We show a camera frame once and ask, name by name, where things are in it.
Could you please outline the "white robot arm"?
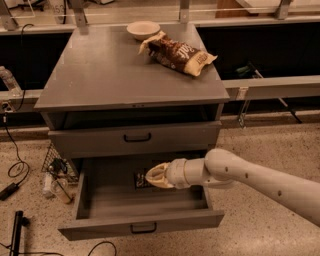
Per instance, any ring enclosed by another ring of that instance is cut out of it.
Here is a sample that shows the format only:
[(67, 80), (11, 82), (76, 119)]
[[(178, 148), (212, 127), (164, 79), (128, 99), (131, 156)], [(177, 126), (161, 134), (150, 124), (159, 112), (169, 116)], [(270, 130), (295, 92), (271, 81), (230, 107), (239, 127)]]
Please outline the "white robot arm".
[(145, 178), (165, 189), (195, 185), (224, 189), (241, 182), (320, 226), (319, 183), (248, 162), (224, 149), (212, 149), (204, 158), (161, 163)]

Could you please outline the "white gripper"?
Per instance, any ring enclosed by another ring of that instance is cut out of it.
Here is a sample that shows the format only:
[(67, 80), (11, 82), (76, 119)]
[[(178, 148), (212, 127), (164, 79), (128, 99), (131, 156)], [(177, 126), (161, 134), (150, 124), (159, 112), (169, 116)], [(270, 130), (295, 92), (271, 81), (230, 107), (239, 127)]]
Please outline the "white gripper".
[(185, 163), (186, 159), (176, 159), (170, 164), (168, 162), (158, 164), (147, 172), (147, 181), (153, 186), (163, 189), (173, 187), (185, 189), (188, 187), (184, 173)]

